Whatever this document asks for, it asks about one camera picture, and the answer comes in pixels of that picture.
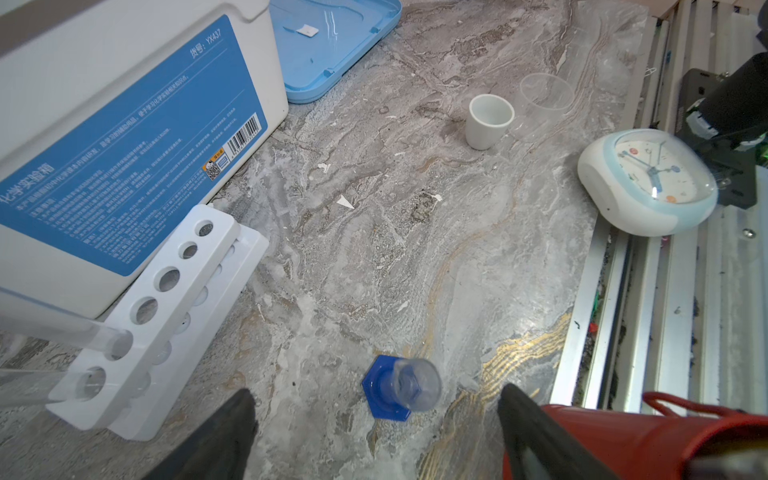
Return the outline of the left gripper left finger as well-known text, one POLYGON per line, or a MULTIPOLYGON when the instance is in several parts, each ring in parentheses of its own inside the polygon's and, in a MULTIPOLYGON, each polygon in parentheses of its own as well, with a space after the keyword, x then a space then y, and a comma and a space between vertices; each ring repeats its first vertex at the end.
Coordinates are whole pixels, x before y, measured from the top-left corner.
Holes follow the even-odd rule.
POLYGON ((257 433, 255 399, 242 388, 144 479, 243 479, 257 433))

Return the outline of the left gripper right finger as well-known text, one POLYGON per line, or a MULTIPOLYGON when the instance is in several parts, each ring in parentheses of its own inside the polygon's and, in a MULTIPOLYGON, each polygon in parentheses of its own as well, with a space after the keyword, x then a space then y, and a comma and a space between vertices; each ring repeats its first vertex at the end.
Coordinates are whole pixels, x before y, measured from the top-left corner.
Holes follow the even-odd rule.
POLYGON ((517 386, 508 383, 502 388, 497 413, 505 479, 617 477, 517 386))

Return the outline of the white test tube rack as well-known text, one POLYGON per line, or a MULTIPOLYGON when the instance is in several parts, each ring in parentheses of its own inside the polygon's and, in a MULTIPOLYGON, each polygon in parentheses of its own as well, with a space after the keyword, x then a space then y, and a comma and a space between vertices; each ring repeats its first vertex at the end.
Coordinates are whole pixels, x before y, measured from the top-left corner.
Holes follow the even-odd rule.
POLYGON ((154 438, 268 246, 232 216, 195 206, 105 321, 131 334, 130 350, 119 359, 82 350, 54 393, 83 393, 87 373, 102 388, 48 411, 79 430, 154 438))

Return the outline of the small white round cap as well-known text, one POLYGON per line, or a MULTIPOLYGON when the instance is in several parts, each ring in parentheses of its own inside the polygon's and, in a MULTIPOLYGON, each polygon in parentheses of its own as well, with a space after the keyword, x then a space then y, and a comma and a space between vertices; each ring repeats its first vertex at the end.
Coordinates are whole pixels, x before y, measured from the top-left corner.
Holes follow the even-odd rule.
POLYGON ((469 103, 465 124, 467 144, 475 150, 488 150, 506 134, 515 118, 511 103, 493 94, 475 96, 469 103))

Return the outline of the clear plastic beaker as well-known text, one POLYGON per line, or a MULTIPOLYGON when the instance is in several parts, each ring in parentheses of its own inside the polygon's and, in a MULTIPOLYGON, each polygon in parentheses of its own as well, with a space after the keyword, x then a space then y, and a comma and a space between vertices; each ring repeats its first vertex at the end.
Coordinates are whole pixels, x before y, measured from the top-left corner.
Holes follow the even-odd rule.
POLYGON ((575 100, 573 87, 562 78, 547 73, 525 76, 519 87, 523 116, 538 120, 555 120, 563 116, 575 100))

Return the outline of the blue plastic bin lid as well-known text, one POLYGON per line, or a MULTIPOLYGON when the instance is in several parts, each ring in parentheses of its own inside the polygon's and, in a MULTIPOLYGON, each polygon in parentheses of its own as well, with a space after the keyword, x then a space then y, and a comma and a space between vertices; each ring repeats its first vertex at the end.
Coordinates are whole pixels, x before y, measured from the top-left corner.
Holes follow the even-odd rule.
POLYGON ((399 23, 397 0, 280 0, 269 6, 287 99, 325 95, 399 23))

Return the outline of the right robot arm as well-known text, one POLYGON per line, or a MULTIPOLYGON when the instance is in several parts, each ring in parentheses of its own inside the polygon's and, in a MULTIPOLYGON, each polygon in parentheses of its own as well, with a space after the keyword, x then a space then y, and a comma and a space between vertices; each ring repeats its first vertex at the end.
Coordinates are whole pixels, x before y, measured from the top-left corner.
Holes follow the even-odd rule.
POLYGON ((710 138, 749 142, 767 133, 767 51, 757 53, 700 104, 710 138))

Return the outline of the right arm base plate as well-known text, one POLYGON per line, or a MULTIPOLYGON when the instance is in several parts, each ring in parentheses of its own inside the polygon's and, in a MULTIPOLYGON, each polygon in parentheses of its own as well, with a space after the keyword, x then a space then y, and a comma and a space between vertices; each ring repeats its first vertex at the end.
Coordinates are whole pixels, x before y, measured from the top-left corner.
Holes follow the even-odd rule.
POLYGON ((719 79, 714 73, 700 69, 691 69, 683 76, 674 134, 694 150, 714 175, 719 189, 718 203, 746 210, 757 203, 756 153, 757 146, 767 139, 767 133, 749 142, 712 139, 698 113, 700 104, 726 78, 719 79))

